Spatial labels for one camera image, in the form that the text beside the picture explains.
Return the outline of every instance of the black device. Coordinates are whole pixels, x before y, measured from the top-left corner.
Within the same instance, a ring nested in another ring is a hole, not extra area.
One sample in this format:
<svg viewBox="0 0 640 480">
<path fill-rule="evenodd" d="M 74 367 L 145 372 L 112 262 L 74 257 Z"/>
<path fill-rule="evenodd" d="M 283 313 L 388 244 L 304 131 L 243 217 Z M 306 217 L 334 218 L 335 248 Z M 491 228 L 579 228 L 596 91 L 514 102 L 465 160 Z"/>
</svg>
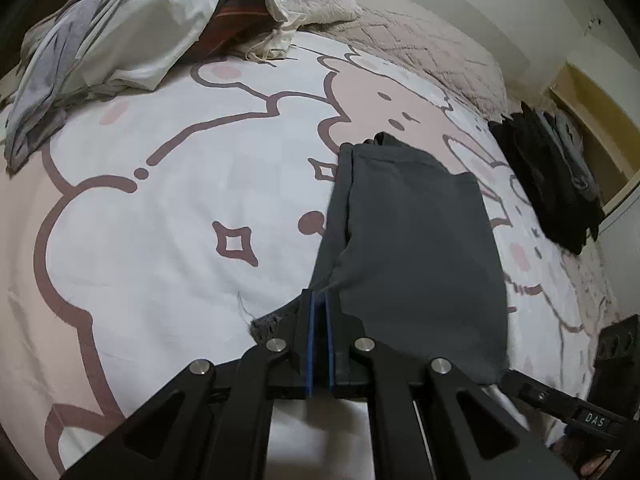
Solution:
<svg viewBox="0 0 640 480">
<path fill-rule="evenodd" d="M 597 405 L 613 414 L 598 416 L 585 411 L 582 420 L 594 430 L 582 431 L 578 426 L 569 426 L 566 430 L 571 445 L 565 459 L 578 465 L 600 452 L 610 452 L 620 448 L 621 439 L 632 436 L 623 431 L 616 420 L 632 419 L 640 408 L 640 316 L 631 316 L 602 330 L 598 338 L 598 349 L 594 359 L 595 374 L 587 402 Z M 613 438 L 602 438 L 599 431 L 605 431 Z M 618 466 L 622 460 L 616 459 Z M 633 478 L 638 476 L 635 469 Z"/>
<path fill-rule="evenodd" d="M 455 364 L 399 354 L 367 338 L 337 293 L 304 290 L 275 338 L 223 365 L 192 362 L 62 480 L 258 480 L 273 399 L 306 399 L 318 387 L 337 399 L 367 399 L 377 480 L 576 478 Z M 603 479 L 639 470 L 634 421 L 514 370 L 501 388 L 622 448 Z"/>
</svg>

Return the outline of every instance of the silver screw head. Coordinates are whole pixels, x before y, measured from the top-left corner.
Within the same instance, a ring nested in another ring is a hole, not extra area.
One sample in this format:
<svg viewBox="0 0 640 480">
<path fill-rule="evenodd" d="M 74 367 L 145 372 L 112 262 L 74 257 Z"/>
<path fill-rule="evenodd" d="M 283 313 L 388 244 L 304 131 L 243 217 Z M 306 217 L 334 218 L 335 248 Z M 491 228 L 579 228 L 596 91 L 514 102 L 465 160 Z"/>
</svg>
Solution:
<svg viewBox="0 0 640 480">
<path fill-rule="evenodd" d="M 437 374 L 446 375 L 451 371 L 451 363 L 444 357 L 436 357 L 431 361 L 431 370 Z"/>
<path fill-rule="evenodd" d="M 361 337 L 353 345 L 361 352 L 371 352 L 376 347 L 376 342 L 368 337 Z"/>
<path fill-rule="evenodd" d="M 267 350 L 269 352 L 282 352 L 287 347 L 287 342 L 284 339 L 278 339 L 274 337 L 267 341 Z"/>
<path fill-rule="evenodd" d="M 196 375 L 206 374 L 209 371 L 209 368 L 211 368 L 211 363 L 206 359 L 196 359 L 189 365 L 189 371 Z"/>
</svg>

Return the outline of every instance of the pile of clothes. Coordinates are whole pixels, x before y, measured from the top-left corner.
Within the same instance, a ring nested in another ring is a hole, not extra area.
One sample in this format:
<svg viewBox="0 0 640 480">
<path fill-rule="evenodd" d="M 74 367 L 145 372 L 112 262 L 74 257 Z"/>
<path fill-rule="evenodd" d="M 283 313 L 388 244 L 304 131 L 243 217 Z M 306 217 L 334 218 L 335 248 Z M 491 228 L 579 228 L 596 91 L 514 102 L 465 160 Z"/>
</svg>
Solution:
<svg viewBox="0 0 640 480">
<path fill-rule="evenodd" d="M 594 240 L 604 219 L 600 189 L 574 139 L 571 119 L 533 110 L 489 122 L 510 166 L 536 211 L 540 227 L 552 241 L 580 254 L 587 230 Z"/>
<path fill-rule="evenodd" d="M 239 52 L 284 58 L 304 15 L 287 0 L 68 0 L 25 35 L 4 157 L 17 171 L 66 121 L 66 109 L 125 88 L 154 90 L 178 61 Z"/>
</svg>

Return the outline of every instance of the bed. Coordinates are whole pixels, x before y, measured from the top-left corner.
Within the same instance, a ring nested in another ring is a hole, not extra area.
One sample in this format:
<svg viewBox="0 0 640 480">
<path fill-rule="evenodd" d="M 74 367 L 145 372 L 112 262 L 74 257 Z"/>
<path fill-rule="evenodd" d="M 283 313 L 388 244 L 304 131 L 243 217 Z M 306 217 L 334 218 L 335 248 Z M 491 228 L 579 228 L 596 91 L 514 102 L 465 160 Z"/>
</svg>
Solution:
<svg viewBox="0 0 640 480">
<path fill-rule="evenodd" d="M 0 177 L 0 423 L 39 479 L 58 478 L 191 360 L 227 362 L 254 344 L 252 319 L 308 284 L 337 147 L 381 130 L 478 178 L 511 367 L 586 393 L 612 302 L 595 250 L 587 264 L 542 234 L 487 128 L 495 110 L 339 33 L 297 32 L 286 59 L 176 66 L 155 92 L 76 108 Z M 458 34 L 460 52 L 479 47 Z M 367 428 L 364 403 L 277 403 L 266 478 L 372 478 Z"/>
</svg>

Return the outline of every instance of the black metal arm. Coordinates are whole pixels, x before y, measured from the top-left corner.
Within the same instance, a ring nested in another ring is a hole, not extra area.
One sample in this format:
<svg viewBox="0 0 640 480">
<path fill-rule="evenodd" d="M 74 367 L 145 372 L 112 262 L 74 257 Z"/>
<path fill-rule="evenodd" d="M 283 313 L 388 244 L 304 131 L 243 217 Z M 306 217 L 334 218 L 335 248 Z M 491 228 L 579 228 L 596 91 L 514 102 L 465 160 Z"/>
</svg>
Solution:
<svg viewBox="0 0 640 480">
<path fill-rule="evenodd" d="M 606 430 L 596 424 L 596 431 L 612 442 L 617 425 L 628 427 L 517 372 L 503 383 L 590 430 L 584 410 L 604 416 Z M 62 479 L 258 480 L 273 399 L 306 399 L 318 387 L 339 399 L 367 399 L 377 480 L 575 478 L 454 364 L 407 358 L 367 338 L 337 294 L 305 290 L 276 338 L 223 365 L 194 361 Z"/>
</svg>

